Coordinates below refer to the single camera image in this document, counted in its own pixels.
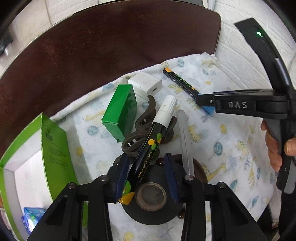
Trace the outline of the person's right hand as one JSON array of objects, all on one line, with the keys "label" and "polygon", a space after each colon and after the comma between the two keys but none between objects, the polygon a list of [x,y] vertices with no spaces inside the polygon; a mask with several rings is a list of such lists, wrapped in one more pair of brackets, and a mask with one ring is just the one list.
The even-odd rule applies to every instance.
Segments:
[{"label": "person's right hand", "polygon": [[[282,158],[278,148],[278,142],[271,136],[271,133],[264,120],[262,121],[260,128],[262,131],[266,131],[265,143],[268,148],[270,165],[274,171],[278,172],[282,165]],[[285,154],[290,157],[296,155],[296,138],[291,138],[285,143]]]}]

